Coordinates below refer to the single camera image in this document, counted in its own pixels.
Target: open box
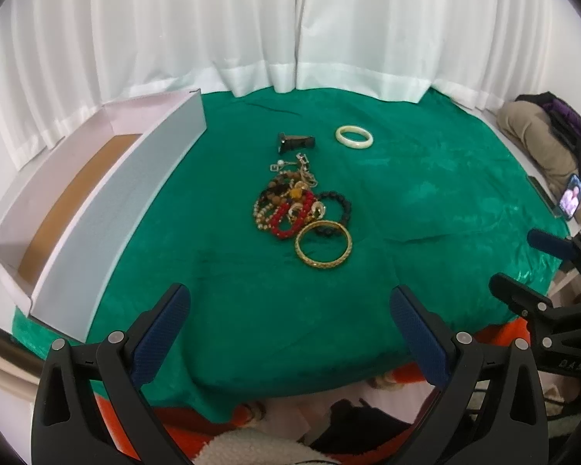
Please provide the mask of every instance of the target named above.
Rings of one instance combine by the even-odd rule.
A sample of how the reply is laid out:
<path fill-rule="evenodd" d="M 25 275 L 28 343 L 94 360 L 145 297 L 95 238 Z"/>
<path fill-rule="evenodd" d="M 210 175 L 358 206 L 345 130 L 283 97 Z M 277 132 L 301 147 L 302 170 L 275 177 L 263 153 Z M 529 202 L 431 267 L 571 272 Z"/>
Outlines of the open box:
<path fill-rule="evenodd" d="M 86 340 L 127 242 L 205 128 L 199 91 L 140 96 L 48 153 L 0 220 L 0 281 L 25 315 Z"/>

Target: person on phone screen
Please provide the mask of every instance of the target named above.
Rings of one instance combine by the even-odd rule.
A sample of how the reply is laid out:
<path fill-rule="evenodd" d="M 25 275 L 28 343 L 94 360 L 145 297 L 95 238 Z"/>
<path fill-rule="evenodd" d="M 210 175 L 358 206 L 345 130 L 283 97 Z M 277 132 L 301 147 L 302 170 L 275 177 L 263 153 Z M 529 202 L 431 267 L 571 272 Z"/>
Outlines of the person on phone screen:
<path fill-rule="evenodd" d="M 579 206 L 579 187 L 575 185 L 572 190 L 566 190 L 559 202 L 559 206 L 561 206 L 561 209 L 566 213 L 566 215 L 568 215 L 568 218 L 573 216 L 575 210 Z"/>

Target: smartphone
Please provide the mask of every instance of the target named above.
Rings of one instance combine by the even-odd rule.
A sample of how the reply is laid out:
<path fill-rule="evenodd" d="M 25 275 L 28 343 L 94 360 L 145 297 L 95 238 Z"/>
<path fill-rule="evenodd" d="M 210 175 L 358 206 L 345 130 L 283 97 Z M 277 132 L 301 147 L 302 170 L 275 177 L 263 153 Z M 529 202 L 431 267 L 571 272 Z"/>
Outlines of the smartphone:
<path fill-rule="evenodd" d="M 581 179 L 577 175 L 572 174 L 568 180 L 566 190 L 564 190 L 564 193 L 559 200 L 559 209 L 564 217 L 570 220 L 574 215 L 574 212 L 577 211 L 580 202 Z"/>
<path fill-rule="evenodd" d="M 540 198 L 542 199 L 542 202 L 545 203 L 545 205 L 547 205 L 547 208 L 551 211 L 553 216 L 555 218 L 558 218 L 560 216 L 560 214 L 555 211 L 555 201 L 553 201 L 553 199 L 551 199 L 549 194 L 547 194 L 547 191 L 540 184 L 538 179 L 536 177 L 532 177 L 531 175 L 528 175 L 527 180 L 529 180 L 529 183 L 531 183 L 531 186 L 534 187 L 534 189 L 538 193 L 538 196 L 540 196 Z"/>

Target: blue gripper pad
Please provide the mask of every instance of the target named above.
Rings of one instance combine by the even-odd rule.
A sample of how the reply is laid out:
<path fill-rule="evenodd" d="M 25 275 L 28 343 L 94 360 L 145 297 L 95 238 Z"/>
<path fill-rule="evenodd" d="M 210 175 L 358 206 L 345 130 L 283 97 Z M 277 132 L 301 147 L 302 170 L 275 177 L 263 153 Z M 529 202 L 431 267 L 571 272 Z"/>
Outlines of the blue gripper pad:
<path fill-rule="evenodd" d="M 189 314 L 189 290 L 183 285 L 175 288 L 134 350 L 131 382 L 138 389 L 155 379 Z"/>
<path fill-rule="evenodd" d="M 432 313 L 428 313 L 412 292 L 404 286 L 397 286 L 392 291 L 390 312 L 426 380 L 443 390 L 450 381 L 448 352 L 443 347 L 443 341 L 432 333 L 422 314 L 431 322 L 440 318 L 436 315 L 430 317 Z M 453 344 L 451 349 L 450 353 L 456 353 Z"/>
<path fill-rule="evenodd" d="M 572 241 L 561 239 L 539 229 L 532 229 L 527 233 L 527 243 L 531 248 L 536 248 L 536 250 L 543 251 L 562 260 L 574 260 L 577 256 Z"/>

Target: gold beaded bracelet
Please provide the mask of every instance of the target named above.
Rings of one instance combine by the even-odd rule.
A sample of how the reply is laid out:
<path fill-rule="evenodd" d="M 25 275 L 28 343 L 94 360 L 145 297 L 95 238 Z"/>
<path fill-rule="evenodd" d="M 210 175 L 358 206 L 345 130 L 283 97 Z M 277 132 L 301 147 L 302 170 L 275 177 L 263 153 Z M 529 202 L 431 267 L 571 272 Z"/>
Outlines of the gold beaded bracelet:
<path fill-rule="evenodd" d="M 299 246 L 299 243 L 301 243 L 301 240 L 305 236 L 305 233 L 319 226 L 328 226 L 333 227 L 335 229 L 339 229 L 346 237 L 346 250 L 336 260 L 332 260 L 331 262 L 319 262 L 317 260 L 312 260 L 301 250 L 301 246 Z M 297 256 L 302 260 L 302 262 L 316 269 L 333 269 L 335 267 L 338 267 L 340 264 L 342 264 L 342 262 L 344 262 L 349 257 L 352 248 L 353 241 L 351 239 L 351 234 L 349 233 L 349 231 L 347 231 L 346 227 L 344 227 L 342 224 L 339 224 L 338 222 L 332 222 L 331 220 L 317 220 L 315 222 L 311 222 L 310 224 L 306 225 L 301 231 L 299 231 L 299 234 L 297 234 L 297 237 L 295 238 L 295 251 L 297 252 Z"/>

